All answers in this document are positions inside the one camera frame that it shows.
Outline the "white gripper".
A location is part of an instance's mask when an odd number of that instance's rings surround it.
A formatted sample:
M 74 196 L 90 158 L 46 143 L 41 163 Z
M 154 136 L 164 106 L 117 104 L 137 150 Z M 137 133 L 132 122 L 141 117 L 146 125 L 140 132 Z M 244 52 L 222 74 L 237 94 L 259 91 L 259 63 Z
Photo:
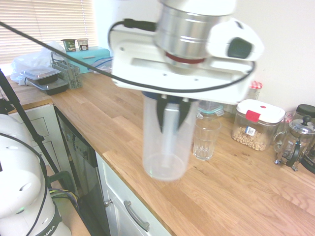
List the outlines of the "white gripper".
M 167 95 L 179 97 L 180 129 L 190 111 L 189 98 L 239 102 L 257 60 L 257 34 L 242 23 L 159 23 L 153 33 L 115 30 L 110 38 L 113 80 L 123 88 L 159 93 L 161 133 Z

